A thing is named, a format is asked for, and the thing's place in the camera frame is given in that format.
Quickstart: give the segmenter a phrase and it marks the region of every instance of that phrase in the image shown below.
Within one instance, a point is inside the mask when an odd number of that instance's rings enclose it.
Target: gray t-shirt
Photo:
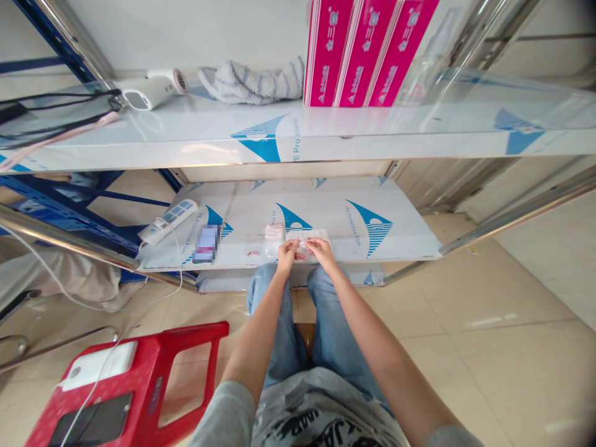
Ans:
[[[377,402],[325,368],[303,371],[263,391],[256,409],[248,389],[223,382],[215,390],[189,447],[406,447],[397,421]],[[441,427],[427,447],[482,447],[465,428]]]

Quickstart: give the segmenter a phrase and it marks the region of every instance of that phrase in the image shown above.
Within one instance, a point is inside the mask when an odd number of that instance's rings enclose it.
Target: red plastic stool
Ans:
[[[133,392],[122,436],[103,445],[110,447],[171,446],[191,434],[213,397],[219,341],[229,333],[230,325],[223,321],[170,329],[153,335],[122,340],[122,344],[130,341],[138,342],[132,367],[125,374],[99,381],[88,402],[89,406],[97,402],[98,399],[105,402]],[[158,427],[163,397],[174,357],[180,351],[208,342],[211,342],[211,351],[207,365],[203,403],[185,416],[163,427]],[[114,344],[90,346],[79,357],[110,348]],[[66,378],[73,362],[68,366],[62,380]],[[62,391],[61,387],[57,387],[25,445],[27,447],[47,446],[60,418],[65,414],[78,411],[92,387],[93,385],[90,384],[66,392]]]

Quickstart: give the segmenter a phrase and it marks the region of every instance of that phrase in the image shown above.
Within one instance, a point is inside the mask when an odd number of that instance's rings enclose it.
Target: striped towel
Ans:
[[[214,98],[228,104],[263,106],[282,99],[299,99],[304,90],[304,62],[298,56],[284,68],[251,70],[227,61],[218,69],[199,68],[199,79]]]

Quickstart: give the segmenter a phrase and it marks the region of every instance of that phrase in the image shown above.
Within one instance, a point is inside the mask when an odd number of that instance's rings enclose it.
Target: jeans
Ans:
[[[266,264],[259,267],[253,276],[246,297],[251,317],[263,299],[276,269],[275,264]],[[308,284],[309,294],[317,308],[312,364],[309,362],[304,340],[294,325],[288,281],[284,288],[278,328],[263,388],[282,382],[301,371],[321,366],[343,377],[362,392],[365,399],[379,402],[391,414],[387,400],[348,326],[331,278],[319,266],[310,272]]]

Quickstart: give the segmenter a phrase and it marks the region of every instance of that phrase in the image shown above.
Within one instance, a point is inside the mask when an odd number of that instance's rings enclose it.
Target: pixelated screen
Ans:
[[[193,255],[193,262],[211,262],[217,253],[219,239],[219,225],[203,225],[197,239],[197,248]]]

